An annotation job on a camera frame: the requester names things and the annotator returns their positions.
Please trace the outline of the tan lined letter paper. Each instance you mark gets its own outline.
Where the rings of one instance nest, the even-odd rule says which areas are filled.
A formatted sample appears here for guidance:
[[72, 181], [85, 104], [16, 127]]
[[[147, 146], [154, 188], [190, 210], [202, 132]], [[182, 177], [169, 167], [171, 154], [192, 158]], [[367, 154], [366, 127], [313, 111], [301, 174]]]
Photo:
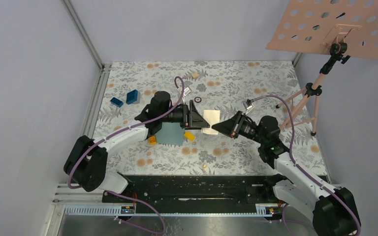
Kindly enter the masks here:
[[218, 131], [214, 130], [212, 126], [220, 122], [220, 110], [204, 110], [203, 117], [210, 125], [209, 128], [202, 128], [201, 132], [207, 135], [218, 135]]

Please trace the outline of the teal paper envelope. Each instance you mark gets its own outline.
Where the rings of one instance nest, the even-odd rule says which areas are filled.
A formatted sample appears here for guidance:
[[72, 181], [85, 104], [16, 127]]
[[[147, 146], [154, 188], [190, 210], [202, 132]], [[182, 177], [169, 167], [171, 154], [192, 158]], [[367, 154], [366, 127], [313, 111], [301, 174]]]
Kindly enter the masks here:
[[156, 134], [159, 144], [182, 146], [185, 130], [179, 123], [164, 122], [160, 131]]

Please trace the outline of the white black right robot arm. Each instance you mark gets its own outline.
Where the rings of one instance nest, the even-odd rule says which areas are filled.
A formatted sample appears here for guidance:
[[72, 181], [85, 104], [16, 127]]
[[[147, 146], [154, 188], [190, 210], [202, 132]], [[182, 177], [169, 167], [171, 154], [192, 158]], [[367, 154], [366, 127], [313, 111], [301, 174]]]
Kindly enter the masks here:
[[311, 222], [319, 236], [359, 234], [361, 224], [353, 194], [336, 188], [309, 173], [291, 155], [280, 140], [275, 117], [264, 116], [259, 123], [238, 111], [232, 118], [212, 125], [212, 129], [231, 138], [243, 136], [260, 144], [259, 157], [279, 172], [263, 188], [262, 195], [271, 203], [278, 199], [295, 208]]

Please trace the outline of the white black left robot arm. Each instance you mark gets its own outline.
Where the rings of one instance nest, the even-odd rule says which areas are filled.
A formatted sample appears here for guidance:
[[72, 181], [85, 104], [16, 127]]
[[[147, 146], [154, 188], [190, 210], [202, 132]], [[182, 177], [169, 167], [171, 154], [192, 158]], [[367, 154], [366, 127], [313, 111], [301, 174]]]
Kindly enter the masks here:
[[132, 187], [121, 174], [107, 171], [107, 162], [129, 145], [154, 136], [164, 123], [177, 123], [185, 130], [210, 127], [197, 111], [193, 100], [184, 104], [179, 99], [173, 105], [169, 93], [157, 91], [130, 126], [97, 142], [86, 135], [77, 139], [63, 167], [68, 182], [75, 182], [77, 188], [87, 192], [96, 189], [111, 191], [119, 201], [129, 201], [133, 195]]

